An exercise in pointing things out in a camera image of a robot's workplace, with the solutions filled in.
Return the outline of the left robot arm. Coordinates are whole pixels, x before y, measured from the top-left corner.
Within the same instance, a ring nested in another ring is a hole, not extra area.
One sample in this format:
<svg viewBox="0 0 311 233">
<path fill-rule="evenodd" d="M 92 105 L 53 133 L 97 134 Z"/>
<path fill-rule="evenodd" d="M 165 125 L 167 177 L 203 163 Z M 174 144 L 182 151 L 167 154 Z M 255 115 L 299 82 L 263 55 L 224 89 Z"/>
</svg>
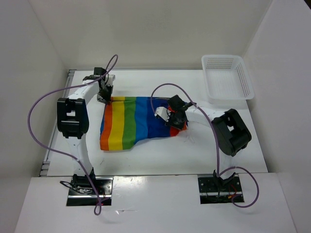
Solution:
<svg viewBox="0 0 311 233">
<path fill-rule="evenodd" d="M 81 87 L 67 98 L 59 98 L 57 101 L 57 128 L 65 137 L 73 160 L 78 163 L 74 166 L 72 181 L 61 184 L 80 194 L 92 194 L 97 188 L 86 145 L 89 129 L 87 104 L 94 96 L 98 102 L 110 103 L 114 80 L 115 75 L 96 67 L 92 75 L 83 78 Z"/>
</svg>

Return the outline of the white plastic basket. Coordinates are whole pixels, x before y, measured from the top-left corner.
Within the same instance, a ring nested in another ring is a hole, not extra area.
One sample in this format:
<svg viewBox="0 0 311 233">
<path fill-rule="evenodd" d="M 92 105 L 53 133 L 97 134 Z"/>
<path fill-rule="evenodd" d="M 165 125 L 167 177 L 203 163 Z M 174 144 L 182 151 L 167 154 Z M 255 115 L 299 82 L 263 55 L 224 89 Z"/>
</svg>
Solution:
<svg viewBox="0 0 311 233">
<path fill-rule="evenodd" d="M 204 55 L 201 62 L 210 100 L 251 100 L 255 96 L 244 60 L 240 56 Z"/>
</svg>

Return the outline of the rainbow striped shorts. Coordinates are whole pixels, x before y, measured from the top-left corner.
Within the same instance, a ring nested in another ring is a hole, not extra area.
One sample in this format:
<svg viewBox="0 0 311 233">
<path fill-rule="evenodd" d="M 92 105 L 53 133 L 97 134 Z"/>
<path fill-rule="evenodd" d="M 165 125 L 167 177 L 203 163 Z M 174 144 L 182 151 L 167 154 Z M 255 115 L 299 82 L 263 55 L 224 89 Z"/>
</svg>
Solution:
<svg viewBox="0 0 311 233">
<path fill-rule="evenodd" d="M 151 106 L 171 110 L 164 98 L 156 97 L 113 97 L 104 107 L 100 127 L 100 149 L 103 151 L 130 150 L 137 142 L 145 139 L 173 137 L 180 130 L 165 125 L 156 118 Z"/>
</svg>

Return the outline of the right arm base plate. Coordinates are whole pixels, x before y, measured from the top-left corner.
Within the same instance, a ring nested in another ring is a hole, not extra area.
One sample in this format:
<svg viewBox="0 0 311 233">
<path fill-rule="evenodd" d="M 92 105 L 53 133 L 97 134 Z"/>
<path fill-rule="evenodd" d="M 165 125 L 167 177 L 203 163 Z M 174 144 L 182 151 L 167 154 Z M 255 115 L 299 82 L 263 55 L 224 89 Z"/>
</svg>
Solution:
<svg viewBox="0 0 311 233">
<path fill-rule="evenodd" d="M 244 203 L 240 178 L 235 175 L 233 180 L 223 187 L 218 187 L 212 175 L 198 176 L 200 204 Z"/>
</svg>

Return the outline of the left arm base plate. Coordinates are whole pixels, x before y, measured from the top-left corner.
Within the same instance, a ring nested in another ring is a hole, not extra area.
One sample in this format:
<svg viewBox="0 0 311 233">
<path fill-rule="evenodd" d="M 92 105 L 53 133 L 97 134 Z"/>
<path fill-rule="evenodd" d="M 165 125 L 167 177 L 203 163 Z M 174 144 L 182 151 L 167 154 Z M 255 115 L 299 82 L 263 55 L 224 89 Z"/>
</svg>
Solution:
<svg viewBox="0 0 311 233">
<path fill-rule="evenodd" d="M 101 206 L 111 206 L 113 180 L 113 177 L 96 177 L 94 184 L 102 200 Z M 74 186 L 73 181 L 60 183 L 69 189 L 66 206 L 95 206 L 98 203 L 91 185 Z"/>
</svg>

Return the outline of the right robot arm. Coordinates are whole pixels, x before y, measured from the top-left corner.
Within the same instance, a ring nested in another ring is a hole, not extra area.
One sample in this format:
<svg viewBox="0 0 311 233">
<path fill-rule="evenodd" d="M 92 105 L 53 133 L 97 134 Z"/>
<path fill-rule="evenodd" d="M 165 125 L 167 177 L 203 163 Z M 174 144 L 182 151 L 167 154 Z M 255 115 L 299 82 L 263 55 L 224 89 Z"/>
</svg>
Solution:
<svg viewBox="0 0 311 233">
<path fill-rule="evenodd" d="M 234 157 L 246 148 L 252 140 L 251 133 L 235 109 L 225 112 L 200 107 L 197 103 L 183 102 L 175 95 L 168 99 L 168 107 L 157 107 L 155 115 L 167 126 L 181 130 L 186 123 L 195 122 L 211 128 L 216 145 L 216 169 L 213 171 L 213 185 L 219 191 L 226 190 L 235 176 L 221 174 L 221 153 Z"/>
</svg>

